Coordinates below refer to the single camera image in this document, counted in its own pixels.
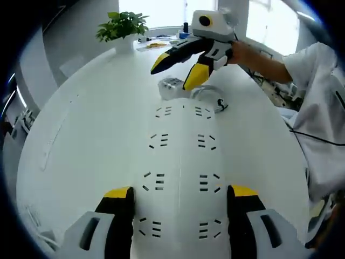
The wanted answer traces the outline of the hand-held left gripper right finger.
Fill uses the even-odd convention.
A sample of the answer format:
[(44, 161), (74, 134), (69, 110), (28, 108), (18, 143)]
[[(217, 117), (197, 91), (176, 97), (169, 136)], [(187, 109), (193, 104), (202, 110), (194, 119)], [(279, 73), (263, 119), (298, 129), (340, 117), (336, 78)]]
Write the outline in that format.
[(248, 187), (227, 187), (227, 216), (231, 258), (310, 257), (294, 226)]

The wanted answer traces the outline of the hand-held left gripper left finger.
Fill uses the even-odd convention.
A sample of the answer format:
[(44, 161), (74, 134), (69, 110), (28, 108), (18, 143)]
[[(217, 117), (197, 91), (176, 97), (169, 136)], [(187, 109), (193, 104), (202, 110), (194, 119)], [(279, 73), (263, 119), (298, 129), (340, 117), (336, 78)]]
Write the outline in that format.
[(134, 188), (108, 191), (65, 232), (62, 258), (130, 258)]

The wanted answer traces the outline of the person's right hand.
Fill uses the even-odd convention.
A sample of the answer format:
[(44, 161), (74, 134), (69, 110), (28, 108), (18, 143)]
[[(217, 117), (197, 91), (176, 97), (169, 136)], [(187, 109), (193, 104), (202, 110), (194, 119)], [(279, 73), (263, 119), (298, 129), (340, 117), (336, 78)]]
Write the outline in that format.
[(251, 46), (241, 41), (233, 41), (232, 57), (228, 60), (229, 64), (240, 64), (251, 66), (258, 58), (259, 53)]

